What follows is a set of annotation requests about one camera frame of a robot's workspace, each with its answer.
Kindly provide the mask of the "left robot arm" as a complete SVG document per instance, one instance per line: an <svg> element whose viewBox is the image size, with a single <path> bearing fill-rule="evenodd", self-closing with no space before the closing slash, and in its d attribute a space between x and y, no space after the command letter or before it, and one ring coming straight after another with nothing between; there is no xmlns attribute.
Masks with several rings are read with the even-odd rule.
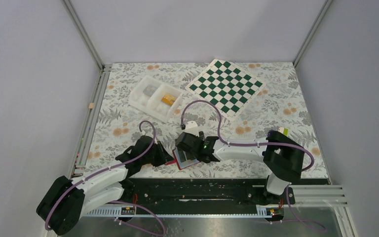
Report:
<svg viewBox="0 0 379 237"><path fill-rule="evenodd" d="M129 180L142 166L161 166L173 161L161 142L141 136L107 167L83 177L57 178L36 208L45 227L58 235L69 232L88 212L109 202L136 203L135 186Z"/></svg>

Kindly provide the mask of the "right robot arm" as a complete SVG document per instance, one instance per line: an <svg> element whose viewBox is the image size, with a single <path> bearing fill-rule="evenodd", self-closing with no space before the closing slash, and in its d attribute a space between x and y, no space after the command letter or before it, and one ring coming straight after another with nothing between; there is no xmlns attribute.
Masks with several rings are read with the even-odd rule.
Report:
<svg viewBox="0 0 379 237"><path fill-rule="evenodd" d="M176 139L176 148L204 163L225 160L261 161L271 174L263 190L264 199L276 203L287 186L301 179L303 160L309 151L279 131L272 130L266 138L251 143L224 142L217 136L200 138L183 132Z"/></svg>

